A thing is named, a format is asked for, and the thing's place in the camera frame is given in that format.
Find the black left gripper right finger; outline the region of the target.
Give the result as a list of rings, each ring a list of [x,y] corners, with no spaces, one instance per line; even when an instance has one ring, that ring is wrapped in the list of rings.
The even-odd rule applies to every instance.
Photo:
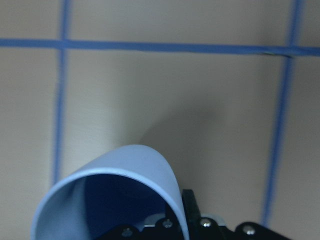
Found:
[[[182,191],[182,202],[191,240],[287,240],[288,238],[258,223],[247,221],[230,230],[216,215],[201,214],[191,189]]]

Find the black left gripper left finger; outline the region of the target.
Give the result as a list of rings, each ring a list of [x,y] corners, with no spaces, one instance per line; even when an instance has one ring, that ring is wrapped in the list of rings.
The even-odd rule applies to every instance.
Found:
[[[98,237],[99,240],[172,240],[173,214],[157,213],[148,216],[140,227],[119,224]]]

